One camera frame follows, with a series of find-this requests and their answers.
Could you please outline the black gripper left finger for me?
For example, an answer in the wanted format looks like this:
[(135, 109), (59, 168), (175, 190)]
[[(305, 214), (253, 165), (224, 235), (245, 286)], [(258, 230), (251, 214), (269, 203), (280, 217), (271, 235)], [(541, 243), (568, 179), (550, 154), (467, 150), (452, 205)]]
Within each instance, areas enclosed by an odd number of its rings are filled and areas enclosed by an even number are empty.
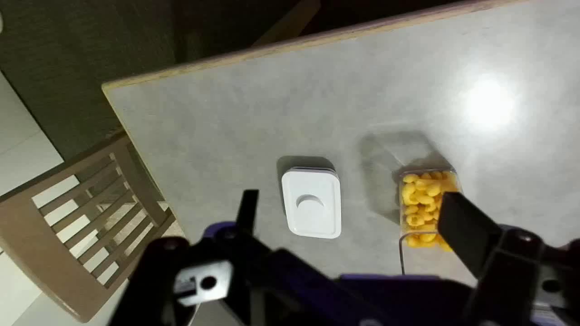
[(258, 217), (258, 190), (245, 190), (236, 215), (236, 226), (242, 234), (255, 234), (256, 217)]

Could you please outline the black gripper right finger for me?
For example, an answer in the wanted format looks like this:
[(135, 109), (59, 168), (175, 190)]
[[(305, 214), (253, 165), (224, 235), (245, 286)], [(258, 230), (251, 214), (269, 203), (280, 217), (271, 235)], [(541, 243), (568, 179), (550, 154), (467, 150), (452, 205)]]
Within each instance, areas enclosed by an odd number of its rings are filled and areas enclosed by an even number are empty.
[(503, 235), (503, 228), (461, 192), (443, 196), (438, 230), (474, 277), (481, 277)]

